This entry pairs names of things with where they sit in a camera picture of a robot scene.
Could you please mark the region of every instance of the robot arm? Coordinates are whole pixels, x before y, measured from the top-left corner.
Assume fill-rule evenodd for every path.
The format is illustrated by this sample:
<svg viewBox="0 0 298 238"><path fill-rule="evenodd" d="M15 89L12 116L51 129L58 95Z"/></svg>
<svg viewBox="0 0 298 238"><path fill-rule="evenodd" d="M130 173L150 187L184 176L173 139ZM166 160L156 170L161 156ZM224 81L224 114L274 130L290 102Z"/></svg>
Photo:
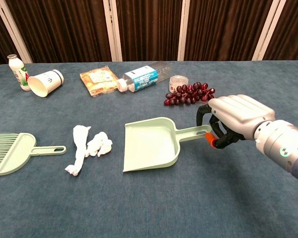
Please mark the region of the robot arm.
<svg viewBox="0 0 298 238"><path fill-rule="evenodd" d="M271 108L245 95L231 95L210 99L207 105L199 107L197 125L202 124L206 113L212 113L210 125L219 137L206 135L214 148L223 149L238 140L255 140L261 153L298 178L298 128L275 120Z"/></svg>

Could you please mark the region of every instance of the dustpan handle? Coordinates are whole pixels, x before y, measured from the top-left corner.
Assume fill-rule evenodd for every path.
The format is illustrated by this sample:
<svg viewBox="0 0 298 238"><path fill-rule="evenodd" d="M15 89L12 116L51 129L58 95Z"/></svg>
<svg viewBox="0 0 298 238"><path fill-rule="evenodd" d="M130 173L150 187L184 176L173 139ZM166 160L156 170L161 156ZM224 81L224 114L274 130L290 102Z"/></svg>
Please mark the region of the dustpan handle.
<svg viewBox="0 0 298 238"><path fill-rule="evenodd" d="M180 142L187 140L195 140L205 137L206 132L211 132L212 128L209 125L201 125L182 130L176 130L176 138Z"/></svg>
<svg viewBox="0 0 298 238"><path fill-rule="evenodd" d="M38 156L38 155L62 155L66 152L65 146L41 146L41 147L33 147L30 155Z"/></svg>

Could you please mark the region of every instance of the grape cluster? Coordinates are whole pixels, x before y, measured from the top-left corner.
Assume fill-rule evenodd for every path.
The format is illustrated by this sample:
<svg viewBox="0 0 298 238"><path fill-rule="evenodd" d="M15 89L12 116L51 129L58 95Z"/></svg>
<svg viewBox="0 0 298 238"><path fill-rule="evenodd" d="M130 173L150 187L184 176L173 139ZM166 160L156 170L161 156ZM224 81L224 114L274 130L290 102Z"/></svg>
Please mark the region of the grape cluster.
<svg viewBox="0 0 298 238"><path fill-rule="evenodd" d="M164 101L165 106L181 105L181 104L195 104L199 100L206 103L209 99L214 98L215 89L208 89L208 84L201 84L196 82L193 85L182 85L177 87L174 93L167 93Z"/></svg>

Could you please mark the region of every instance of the green hand broom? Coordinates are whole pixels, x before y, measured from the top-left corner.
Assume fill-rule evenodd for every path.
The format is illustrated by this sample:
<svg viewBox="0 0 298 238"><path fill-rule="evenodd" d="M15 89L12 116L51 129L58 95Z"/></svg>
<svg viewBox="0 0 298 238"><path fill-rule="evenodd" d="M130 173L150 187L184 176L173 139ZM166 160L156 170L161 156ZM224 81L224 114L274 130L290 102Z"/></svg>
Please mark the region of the green hand broom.
<svg viewBox="0 0 298 238"><path fill-rule="evenodd" d="M65 146L35 147L36 139L29 133L0 133L0 176L22 168L31 156L62 155Z"/></svg>

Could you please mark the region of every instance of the green dustpan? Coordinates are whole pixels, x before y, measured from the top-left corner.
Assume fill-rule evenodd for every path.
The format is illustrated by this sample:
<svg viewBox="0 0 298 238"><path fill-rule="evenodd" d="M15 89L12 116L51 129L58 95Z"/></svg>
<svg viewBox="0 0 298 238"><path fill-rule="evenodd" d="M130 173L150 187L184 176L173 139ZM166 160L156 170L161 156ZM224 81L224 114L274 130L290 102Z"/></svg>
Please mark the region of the green dustpan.
<svg viewBox="0 0 298 238"><path fill-rule="evenodd" d="M35 147L36 139L29 133L0 133L0 176L22 168L31 156L61 155L65 146Z"/></svg>
<svg viewBox="0 0 298 238"><path fill-rule="evenodd" d="M180 142L205 137L209 125L178 130L169 118L153 118L125 124L124 170L147 170L173 165Z"/></svg>

